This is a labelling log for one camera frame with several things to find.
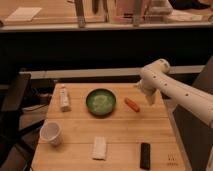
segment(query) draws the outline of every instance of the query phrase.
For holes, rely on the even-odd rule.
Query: black chair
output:
[[[19,130],[20,116],[26,94],[30,90],[30,74],[17,74],[10,82],[8,90],[2,97],[0,111],[0,168],[15,145],[26,150],[32,157],[34,149],[22,138],[27,133],[41,127],[43,120]]]

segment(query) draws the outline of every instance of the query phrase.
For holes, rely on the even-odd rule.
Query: paper cup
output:
[[[56,122],[45,123],[40,130],[40,138],[53,146],[58,146],[62,142],[61,128]]]

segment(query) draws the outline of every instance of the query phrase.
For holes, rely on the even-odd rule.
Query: cup rim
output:
[[[51,137],[50,139],[44,139],[44,138],[41,136],[41,132],[42,132],[42,130],[44,129],[44,126],[46,126],[46,125],[48,125],[48,124],[55,124],[55,125],[57,125],[57,127],[59,128],[59,130],[58,130],[57,134],[56,134],[55,136]],[[43,141],[45,141],[45,142],[47,142],[47,141],[50,142],[50,141],[54,140],[56,137],[58,137],[58,136],[60,135],[60,133],[61,133],[61,127],[60,127],[60,125],[59,125],[57,122],[50,121],[50,122],[44,123],[44,125],[41,127],[41,129],[40,129],[40,131],[39,131],[39,136],[40,136],[40,138],[41,138]]]

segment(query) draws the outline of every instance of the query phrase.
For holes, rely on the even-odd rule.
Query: green bowl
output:
[[[95,89],[86,98],[89,112],[98,117],[110,114],[115,108],[115,104],[115,95],[107,89]]]

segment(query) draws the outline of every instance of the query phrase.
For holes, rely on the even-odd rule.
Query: orange object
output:
[[[130,100],[129,98],[125,98],[124,102],[131,107],[135,112],[139,112],[140,111],[140,107],[132,100]]]

